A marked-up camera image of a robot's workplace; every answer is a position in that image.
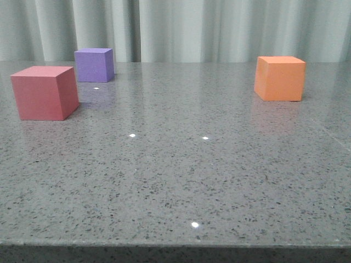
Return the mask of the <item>orange foam cube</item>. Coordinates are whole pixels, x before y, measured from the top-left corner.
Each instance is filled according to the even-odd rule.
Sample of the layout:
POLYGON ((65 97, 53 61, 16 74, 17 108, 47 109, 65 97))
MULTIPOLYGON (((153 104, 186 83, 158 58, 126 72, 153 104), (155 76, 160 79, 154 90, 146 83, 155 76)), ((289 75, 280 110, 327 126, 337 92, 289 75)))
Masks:
POLYGON ((306 65, 294 56, 259 56, 254 92, 264 101, 301 101, 306 65))

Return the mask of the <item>purple foam cube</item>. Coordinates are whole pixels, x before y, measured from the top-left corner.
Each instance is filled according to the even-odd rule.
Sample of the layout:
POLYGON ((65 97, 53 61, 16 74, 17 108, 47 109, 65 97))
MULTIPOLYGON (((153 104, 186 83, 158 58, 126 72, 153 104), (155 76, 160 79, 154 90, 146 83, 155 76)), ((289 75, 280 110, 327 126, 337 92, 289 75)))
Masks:
POLYGON ((83 48, 74 52, 79 82, 106 83, 115 78, 111 48, 83 48))

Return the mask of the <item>pale green curtain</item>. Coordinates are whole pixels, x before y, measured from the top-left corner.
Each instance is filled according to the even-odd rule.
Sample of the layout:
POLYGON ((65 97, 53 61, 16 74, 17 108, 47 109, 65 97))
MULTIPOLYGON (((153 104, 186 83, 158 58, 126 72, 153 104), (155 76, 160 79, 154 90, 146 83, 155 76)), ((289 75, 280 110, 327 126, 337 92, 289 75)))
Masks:
POLYGON ((350 60, 350 1, 1 1, 1 60, 118 62, 350 60))

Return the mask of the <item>red foam cube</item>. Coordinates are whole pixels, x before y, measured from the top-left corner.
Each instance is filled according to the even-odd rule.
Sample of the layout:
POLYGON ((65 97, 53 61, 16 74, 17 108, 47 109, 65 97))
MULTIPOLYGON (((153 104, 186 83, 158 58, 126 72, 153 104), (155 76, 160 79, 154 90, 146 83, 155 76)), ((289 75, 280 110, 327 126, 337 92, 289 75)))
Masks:
POLYGON ((32 66, 10 79, 21 120, 63 121, 79 106, 72 66, 32 66))

